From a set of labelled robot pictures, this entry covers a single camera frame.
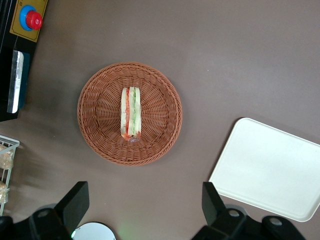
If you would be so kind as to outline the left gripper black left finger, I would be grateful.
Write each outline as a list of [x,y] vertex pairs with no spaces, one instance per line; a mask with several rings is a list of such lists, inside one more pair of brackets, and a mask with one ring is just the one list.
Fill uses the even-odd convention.
[[28,218],[33,240],[71,240],[89,209],[89,185],[77,182],[53,208],[42,208]]

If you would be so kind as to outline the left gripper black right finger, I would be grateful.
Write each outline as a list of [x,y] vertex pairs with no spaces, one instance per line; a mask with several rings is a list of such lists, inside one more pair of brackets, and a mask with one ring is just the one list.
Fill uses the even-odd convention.
[[249,240],[245,233],[247,212],[237,205],[225,205],[211,182],[202,184],[202,211],[206,220],[194,240]]

